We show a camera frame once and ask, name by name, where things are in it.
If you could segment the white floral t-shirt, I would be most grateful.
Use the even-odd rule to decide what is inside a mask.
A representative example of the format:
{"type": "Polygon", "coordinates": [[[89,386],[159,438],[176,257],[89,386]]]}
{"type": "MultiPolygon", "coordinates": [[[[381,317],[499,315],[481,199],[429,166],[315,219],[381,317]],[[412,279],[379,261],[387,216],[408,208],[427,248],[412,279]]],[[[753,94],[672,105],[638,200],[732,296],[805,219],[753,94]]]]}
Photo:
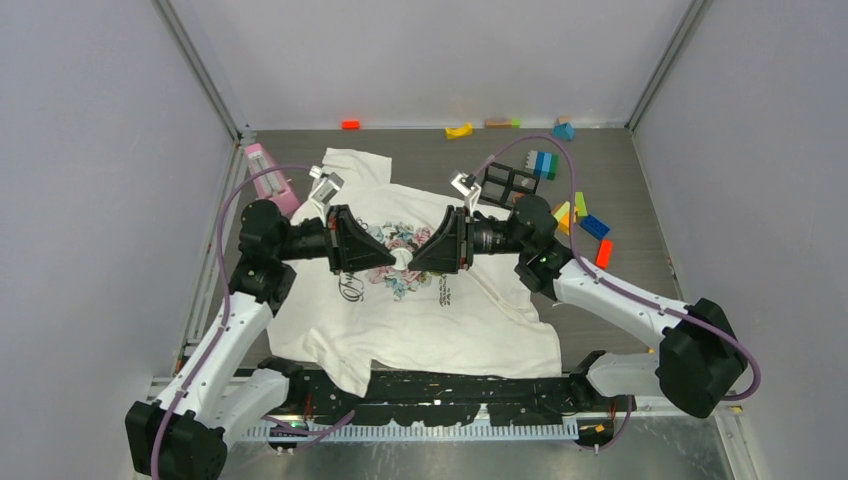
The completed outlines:
{"type": "MultiPolygon", "coordinates": [[[[414,250],[435,232],[449,196],[391,180],[388,157],[328,149],[335,202],[389,249],[414,250]]],[[[297,277],[269,323],[272,354],[318,364],[343,391],[363,396],[374,363],[401,370],[552,377],[562,368],[555,329],[541,321],[513,255],[476,257],[455,275],[378,267],[333,274],[325,259],[293,263],[297,277]]]]}

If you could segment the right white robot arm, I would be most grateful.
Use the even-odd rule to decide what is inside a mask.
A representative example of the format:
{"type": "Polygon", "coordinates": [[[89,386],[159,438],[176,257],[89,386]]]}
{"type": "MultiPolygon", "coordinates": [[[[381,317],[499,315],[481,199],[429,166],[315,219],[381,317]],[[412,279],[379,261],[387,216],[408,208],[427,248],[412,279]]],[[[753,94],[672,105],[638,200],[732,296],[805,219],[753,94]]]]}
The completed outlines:
{"type": "Polygon", "coordinates": [[[648,352],[595,352],[571,387],[574,403],[596,410],[618,396],[662,396],[680,411],[706,418],[722,401],[751,396],[761,371],[720,306],[693,304],[638,288],[589,263],[555,236],[549,204],[521,197],[504,220],[450,206],[436,233],[417,249],[412,271],[457,274],[478,255],[514,254],[515,272],[534,293],[588,311],[627,331],[648,352]]]}

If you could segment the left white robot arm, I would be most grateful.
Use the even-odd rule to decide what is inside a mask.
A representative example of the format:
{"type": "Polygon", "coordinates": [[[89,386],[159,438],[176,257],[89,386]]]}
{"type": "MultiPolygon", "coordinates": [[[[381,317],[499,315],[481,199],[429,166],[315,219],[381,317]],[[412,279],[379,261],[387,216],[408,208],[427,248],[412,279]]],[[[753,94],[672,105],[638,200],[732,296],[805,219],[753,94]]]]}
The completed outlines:
{"type": "Polygon", "coordinates": [[[132,464],[139,474],[216,479],[233,445],[266,413],[277,408],[293,414],[305,405],[305,385],[272,367],[256,369],[246,383],[225,392],[294,285],[290,261],[325,258],[333,273],[396,262],[346,205],[330,207],[325,219],[293,225],[275,203],[254,201],[241,213],[239,250],[213,326],[156,399],[135,402],[125,417],[132,464]]]}

